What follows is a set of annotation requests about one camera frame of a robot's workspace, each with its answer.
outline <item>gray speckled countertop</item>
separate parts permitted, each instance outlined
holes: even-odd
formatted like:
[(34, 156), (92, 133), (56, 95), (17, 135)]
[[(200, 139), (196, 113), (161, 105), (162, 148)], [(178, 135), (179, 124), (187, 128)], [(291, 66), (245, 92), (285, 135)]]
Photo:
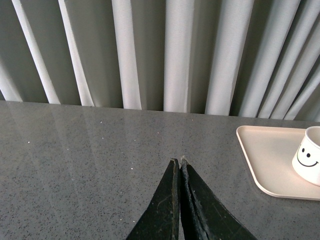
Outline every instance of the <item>gray speckled countertop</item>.
[(182, 155), (258, 239), (317, 239), (320, 202), (262, 192), (241, 125), (320, 124), (0, 101), (0, 239), (124, 239)]

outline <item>curtain fold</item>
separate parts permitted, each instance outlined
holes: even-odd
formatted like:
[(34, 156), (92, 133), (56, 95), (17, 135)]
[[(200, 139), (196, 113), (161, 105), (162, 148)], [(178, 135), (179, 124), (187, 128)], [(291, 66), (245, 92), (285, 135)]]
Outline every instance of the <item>curtain fold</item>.
[(299, 3), (299, 0), (281, 0), (272, 3), (262, 41), (241, 99), (239, 116), (252, 118), (257, 116)]
[(12, 3), (49, 103), (79, 105), (58, 2), (13, 0)]
[(3, 0), (0, 100), (320, 121), (319, 0)]
[(206, 114), (229, 114), (253, 5), (253, 0), (225, 0), (222, 3)]

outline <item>tray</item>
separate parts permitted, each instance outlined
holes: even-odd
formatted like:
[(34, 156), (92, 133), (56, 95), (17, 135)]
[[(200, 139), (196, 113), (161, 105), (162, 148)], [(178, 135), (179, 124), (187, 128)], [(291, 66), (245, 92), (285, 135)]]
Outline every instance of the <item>tray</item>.
[(300, 177), (292, 159), (305, 129), (240, 126), (236, 130), (255, 184), (278, 198), (320, 200), (320, 187)]

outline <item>white curtain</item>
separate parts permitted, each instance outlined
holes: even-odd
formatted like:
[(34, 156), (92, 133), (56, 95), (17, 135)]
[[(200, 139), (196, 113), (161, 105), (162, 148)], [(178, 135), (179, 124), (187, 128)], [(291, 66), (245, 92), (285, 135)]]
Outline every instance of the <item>white curtain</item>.
[(320, 122), (320, 0), (2, 0), (0, 100)]

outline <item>white cup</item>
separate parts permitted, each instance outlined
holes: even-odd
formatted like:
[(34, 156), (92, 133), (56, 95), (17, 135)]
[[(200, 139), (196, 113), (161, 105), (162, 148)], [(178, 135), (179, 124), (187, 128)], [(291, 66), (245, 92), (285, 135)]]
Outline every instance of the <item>white cup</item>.
[(320, 186), (320, 126), (305, 130), (304, 138), (292, 159), (292, 166), (302, 178)]

